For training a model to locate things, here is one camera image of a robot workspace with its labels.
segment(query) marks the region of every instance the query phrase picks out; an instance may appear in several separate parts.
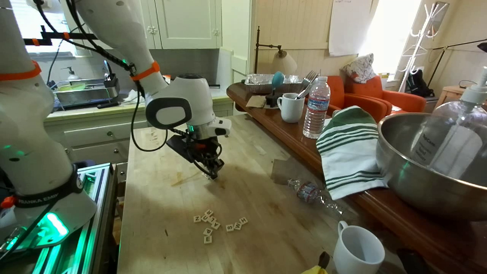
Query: metal bowl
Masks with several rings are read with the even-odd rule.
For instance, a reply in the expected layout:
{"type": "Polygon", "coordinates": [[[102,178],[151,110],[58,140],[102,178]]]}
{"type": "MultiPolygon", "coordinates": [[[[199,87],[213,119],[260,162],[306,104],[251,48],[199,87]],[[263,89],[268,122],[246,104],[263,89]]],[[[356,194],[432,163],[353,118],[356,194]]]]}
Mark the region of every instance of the metal bowl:
{"type": "Polygon", "coordinates": [[[397,115],[379,124],[377,165],[389,189],[412,207],[440,218],[487,220],[487,157],[476,157],[461,178],[411,160],[411,143],[428,118],[397,115]]]}

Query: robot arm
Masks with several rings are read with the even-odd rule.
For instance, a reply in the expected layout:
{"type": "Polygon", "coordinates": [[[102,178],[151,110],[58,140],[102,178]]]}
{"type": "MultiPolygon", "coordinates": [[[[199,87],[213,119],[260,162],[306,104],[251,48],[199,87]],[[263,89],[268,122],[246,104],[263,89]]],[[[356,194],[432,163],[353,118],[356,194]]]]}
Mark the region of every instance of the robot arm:
{"type": "MultiPolygon", "coordinates": [[[[228,136],[231,125],[213,115],[205,80],[176,78],[167,86],[144,43],[132,2],[67,2],[76,5],[97,38],[128,61],[131,77],[146,101],[148,122],[173,131],[167,145],[216,178],[224,166],[218,136],[228,136]]],[[[64,148],[44,131],[43,122],[52,110],[53,98],[36,69],[26,54],[9,0],[0,0],[0,169],[11,180],[17,197],[15,207],[0,214],[0,244],[12,227],[32,227],[47,212],[56,217],[64,230],[56,233],[52,227],[55,233],[44,236],[38,247],[62,242],[90,221],[96,210],[78,185],[76,169],[64,148]]]]}
{"type": "Polygon", "coordinates": [[[146,99],[148,122],[161,130],[173,130],[187,124],[189,131],[173,136],[167,145],[216,178],[224,165],[218,159],[221,147],[216,137],[228,136],[230,121],[213,115],[213,101],[205,80],[183,77],[170,86],[166,84],[146,46],[143,26],[132,5],[132,2],[120,0],[81,0],[76,10],[97,38],[131,63],[132,80],[143,89],[140,92],[146,99]]]}

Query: door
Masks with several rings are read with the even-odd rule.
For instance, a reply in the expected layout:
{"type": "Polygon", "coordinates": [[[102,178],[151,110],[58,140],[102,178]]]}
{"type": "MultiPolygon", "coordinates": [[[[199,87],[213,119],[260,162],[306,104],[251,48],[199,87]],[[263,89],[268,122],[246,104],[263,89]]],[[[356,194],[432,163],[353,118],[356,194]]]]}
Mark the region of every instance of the door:
{"type": "Polygon", "coordinates": [[[219,0],[155,0],[163,49],[218,49],[219,0]]]}

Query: green striped dish towel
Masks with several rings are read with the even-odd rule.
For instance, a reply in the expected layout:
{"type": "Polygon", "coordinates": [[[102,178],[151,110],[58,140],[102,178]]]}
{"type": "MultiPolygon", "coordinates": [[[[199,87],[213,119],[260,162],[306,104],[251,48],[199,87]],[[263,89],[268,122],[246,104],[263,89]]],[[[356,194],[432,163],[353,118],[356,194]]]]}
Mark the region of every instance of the green striped dish towel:
{"type": "Polygon", "coordinates": [[[385,188],[376,163],[377,125],[359,107],[333,115],[316,140],[326,188],[332,200],[385,188]]]}

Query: plastic bottle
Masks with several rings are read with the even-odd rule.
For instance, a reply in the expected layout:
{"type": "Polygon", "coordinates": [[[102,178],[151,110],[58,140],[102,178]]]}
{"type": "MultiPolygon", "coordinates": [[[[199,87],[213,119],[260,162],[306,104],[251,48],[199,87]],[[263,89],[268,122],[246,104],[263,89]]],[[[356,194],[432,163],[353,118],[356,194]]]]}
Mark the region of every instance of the plastic bottle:
{"type": "Polygon", "coordinates": [[[463,178],[482,151],[487,112],[481,107],[487,98],[487,72],[479,86],[470,86],[460,101],[435,108],[412,142],[412,160],[440,174],[463,178]]]}
{"type": "Polygon", "coordinates": [[[326,112],[330,104],[330,87],[326,77],[315,78],[307,98],[303,134],[318,139],[323,133],[326,112]]]}
{"type": "Polygon", "coordinates": [[[350,214],[344,212],[338,203],[332,201],[327,191],[315,182],[301,182],[301,180],[288,180],[288,186],[291,186],[300,201],[304,204],[318,207],[327,215],[335,217],[336,220],[350,220],[350,214]]]}

